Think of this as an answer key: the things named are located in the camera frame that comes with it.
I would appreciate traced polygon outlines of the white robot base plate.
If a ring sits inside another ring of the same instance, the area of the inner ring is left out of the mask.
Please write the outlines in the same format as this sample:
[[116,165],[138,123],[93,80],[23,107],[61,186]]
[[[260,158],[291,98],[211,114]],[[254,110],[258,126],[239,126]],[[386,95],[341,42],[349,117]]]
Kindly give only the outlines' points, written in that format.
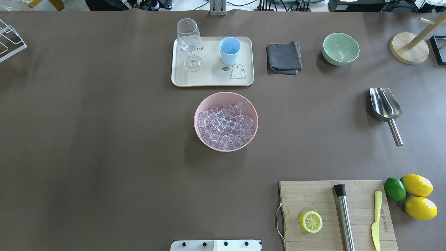
[[171,251],[261,251],[261,240],[223,239],[223,240],[177,240]]

